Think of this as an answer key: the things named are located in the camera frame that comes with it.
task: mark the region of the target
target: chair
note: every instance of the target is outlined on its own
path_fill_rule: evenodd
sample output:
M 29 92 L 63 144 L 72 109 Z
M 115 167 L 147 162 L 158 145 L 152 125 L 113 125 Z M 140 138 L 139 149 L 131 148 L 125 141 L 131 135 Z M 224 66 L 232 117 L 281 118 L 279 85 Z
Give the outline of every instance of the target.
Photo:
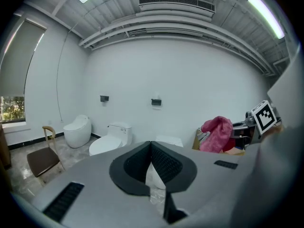
M 59 162 L 61 163 L 61 166 L 64 170 L 62 162 L 58 157 L 56 141 L 55 141 L 55 136 L 56 136 L 55 130 L 50 126 L 43 126 L 42 128 L 44 131 L 44 135 L 46 137 L 46 141 L 48 143 L 47 144 L 48 147 L 34 151 L 27 155 L 29 167 L 32 170 L 34 176 L 37 178 L 39 178 L 42 174 L 46 173 L 52 167 L 56 166 Z M 47 130 L 52 132 L 52 136 L 47 137 Z M 51 149 L 49 144 L 49 139 L 53 140 L 53 145 L 56 153 Z M 43 179 L 39 179 L 39 180 L 41 181 L 42 185 L 46 183 L 46 181 Z

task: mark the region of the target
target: roller shade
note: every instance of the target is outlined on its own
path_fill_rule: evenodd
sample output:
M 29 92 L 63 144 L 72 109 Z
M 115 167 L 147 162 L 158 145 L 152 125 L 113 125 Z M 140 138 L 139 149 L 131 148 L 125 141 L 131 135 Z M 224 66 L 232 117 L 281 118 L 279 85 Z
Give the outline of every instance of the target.
M 44 29 L 24 21 L 11 41 L 0 68 L 0 96 L 23 96 L 28 67 Z

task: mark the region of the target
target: white toilet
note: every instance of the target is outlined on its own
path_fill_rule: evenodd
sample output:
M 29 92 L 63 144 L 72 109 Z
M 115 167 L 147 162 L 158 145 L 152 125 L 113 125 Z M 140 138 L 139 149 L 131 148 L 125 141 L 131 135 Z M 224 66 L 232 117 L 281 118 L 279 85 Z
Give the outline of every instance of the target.
M 158 136 L 156 136 L 156 141 L 174 144 L 174 145 L 179 146 L 179 147 L 184 147 L 182 145 L 181 139 L 176 138 L 176 137 L 158 135 Z M 162 182 L 160 176 L 158 175 L 158 173 L 155 170 L 153 165 L 152 165 L 152 179 L 153 179 L 153 183 L 156 187 L 158 187 L 159 189 L 166 189 L 165 184 Z
M 114 150 L 132 142 L 132 127 L 127 123 L 112 123 L 109 125 L 107 136 L 101 137 L 94 141 L 90 148 L 89 154 L 95 155 Z
M 71 148 L 79 148 L 90 140 L 91 120 L 85 115 L 79 115 L 69 125 L 63 127 L 63 133 L 67 144 Z

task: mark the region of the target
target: ceiling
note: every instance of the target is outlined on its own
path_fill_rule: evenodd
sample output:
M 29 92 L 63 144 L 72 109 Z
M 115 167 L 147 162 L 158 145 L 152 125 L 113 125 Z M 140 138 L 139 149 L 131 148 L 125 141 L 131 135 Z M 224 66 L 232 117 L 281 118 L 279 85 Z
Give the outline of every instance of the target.
M 115 40 L 133 39 L 134 37 L 145 35 L 154 35 L 155 37 L 187 37 L 193 41 L 199 38 L 200 41 L 204 40 L 204 43 L 211 43 L 248 58 L 258 68 L 262 68 L 260 70 L 265 76 L 278 76 L 282 73 L 288 62 L 285 39 L 277 39 L 275 37 L 266 21 L 247 0 L 204 1 L 215 5 L 216 12 L 210 22 L 215 27 L 196 24 L 197 30 L 195 27 L 190 28 L 190 22 L 186 20 L 179 21 L 178 23 L 185 25 L 183 29 L 168 29 L 167 23 L 163 23 L 164 20 L 160 18 L 154 21 L 149 20 L 148 22 L 128 24 L 128 19 L 133 19 L 136 13 L 141 12 L 139 0 L 89 0 L 84 4 L 79 0 L 25 0 L 24 3 L 47 14 L 67 28 L 72 29 L 82 39 L 86 39 L 101 29 L 108 28 L 110 25 L 122 21 L 121 18 L 127 21 L 125 25 L 108 30 L 105 34 L 113 31 L 119 32 L 120 29 L 130 28 L 143 23 L 159 22 L 159 26 L 161 26 L 161 28 L 155 28 L 156 24 L 153 24 L 152 28 L 141 29 L 140 33 L 138 30 L 129 31 L 129 29 L 124 33 L 116 34 L 114 32 L 114 36 L 111 38 L 105 38 L 103 41 L 98 41 L 87 46 L 91 49 L 102 47 Z M 235 37 L 232 38 L 229 33 L 235 35 L 237 39 Z

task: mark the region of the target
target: brown chair seat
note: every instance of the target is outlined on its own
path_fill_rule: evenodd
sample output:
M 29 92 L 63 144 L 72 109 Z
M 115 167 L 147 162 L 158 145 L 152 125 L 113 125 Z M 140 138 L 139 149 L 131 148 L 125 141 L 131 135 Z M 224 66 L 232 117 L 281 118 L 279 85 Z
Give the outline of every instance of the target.
M 59 158 L 51 148 L 44 148 L 27 155 L 28 164 L 35 177 L 47 172 L 59 163 Z

